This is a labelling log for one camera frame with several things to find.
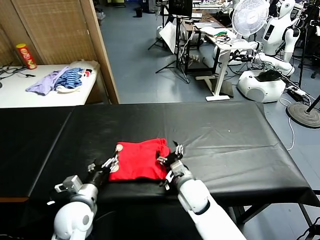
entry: purple cloth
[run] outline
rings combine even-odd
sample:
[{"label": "purple cloth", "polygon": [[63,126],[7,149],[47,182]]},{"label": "purple cloth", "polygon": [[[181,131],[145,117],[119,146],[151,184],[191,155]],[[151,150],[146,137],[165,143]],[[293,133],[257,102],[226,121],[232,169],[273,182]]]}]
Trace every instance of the purple cloth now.
[{"label": "purple cloth", "polygon": [[41,80],[37,81],[32,86],[28,87],[26,91],[37,93],[43,96],[47,95],[50,91],[55,89],[55,84],[58,78],[60,78],[68,69],[69,67],[66,66],[64,69],[60,71],[53,71]]}]

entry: red cloth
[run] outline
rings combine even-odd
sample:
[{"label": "red cloth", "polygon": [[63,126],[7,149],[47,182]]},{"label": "red cloth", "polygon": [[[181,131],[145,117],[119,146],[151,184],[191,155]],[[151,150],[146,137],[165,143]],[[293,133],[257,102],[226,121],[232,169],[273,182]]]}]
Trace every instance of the red cloth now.
[{"label": "red cloth", "polygon": [[167,141],[164,138],[151,139],[139,143],[118,142],[123,146],[118,154],[119,170],[109,176],[110,181],[135,180],[148,178],[163,180],[167,171],[157,162],[157,152],[166,157],[170,153]]}]

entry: wooden partition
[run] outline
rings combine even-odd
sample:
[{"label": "wooden partition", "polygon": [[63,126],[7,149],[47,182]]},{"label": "wooden partition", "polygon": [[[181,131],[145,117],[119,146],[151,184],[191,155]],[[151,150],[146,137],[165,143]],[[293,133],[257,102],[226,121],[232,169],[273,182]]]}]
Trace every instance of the wooden partition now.
[{"label": "wooden partition", "polygon": [[[113,104],[119,103],[92,0],[0,0],[0,65],[17,60],[15,45],[26,43],[38,65],[99,62]],[[88,102],[99,102],[97,86]]]}]

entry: black table cover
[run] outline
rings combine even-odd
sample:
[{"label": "black table cover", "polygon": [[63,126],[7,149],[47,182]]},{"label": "black table cover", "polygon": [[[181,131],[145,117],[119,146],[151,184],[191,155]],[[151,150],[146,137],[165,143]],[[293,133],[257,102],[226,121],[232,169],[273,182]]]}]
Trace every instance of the black table cover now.
[{"label": "black table cover", "polygon": [[72,109],[0,109],[0,201],[30,196]]},{"label": "black table cover", "polygon": [[[320,206],[260,107],[254,102],[77,106],[30,199],[47,201],[46,193],[67,176],[84,179],[87,165],[111,156],[118,141],[166,138],[172,149],[173,140],[184,145],[183,162],[224,206]],[[100,191],[98,205],[170,199],[177,197],[157,182],[113,182]]]}]

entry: floor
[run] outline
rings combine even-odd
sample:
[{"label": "floor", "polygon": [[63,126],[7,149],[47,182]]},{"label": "floor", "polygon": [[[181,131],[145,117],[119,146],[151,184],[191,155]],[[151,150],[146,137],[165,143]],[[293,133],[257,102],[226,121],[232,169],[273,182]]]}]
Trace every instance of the floor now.
[{"label": "floor", "polygon": [[[179,72],[170,69],[155,74],[155,71],[175,58],[169,51],[157,46],[148,51],[148,47],[155,41],[161,17],[143,13],[142,18],[136,18],[135,6],[130,4],[125,8],[102,8],[106,18],[102,22],[101,32],[122,104],[206,101],[205,97],[210,96],[210,91],[204,82],[195,81],[189,76],[191,83],[186,84]],[[212,50],[210,45],[200,48],[201,55],[207,57],[210,57]],[[302,89],[317,97],[320,76],[312,79],[312,72],[307,68],[303,71]],[[291,79],[298,81],[298,68]],[[238,78],[233,77],[229,81],[236,84]],[[247,101],[235,86],[233,87],[234,98],[231,101]],[[286,94],[283,98],[290,100]],[[274,131],[289,148],[292,144],[292,133],[285,106],[279,102],[268,103],[264,105],[264,111]],[[289,153],[310,186],[320,189],[320,132],[294,122],[292,127],[295,144]],[[310,206],[306,208],[313,221],[320,216],[320,209]],[[246,223],[241,230],[248,240],[294,240],[306,228],[307,224],[297,204],[273,204]]]}]

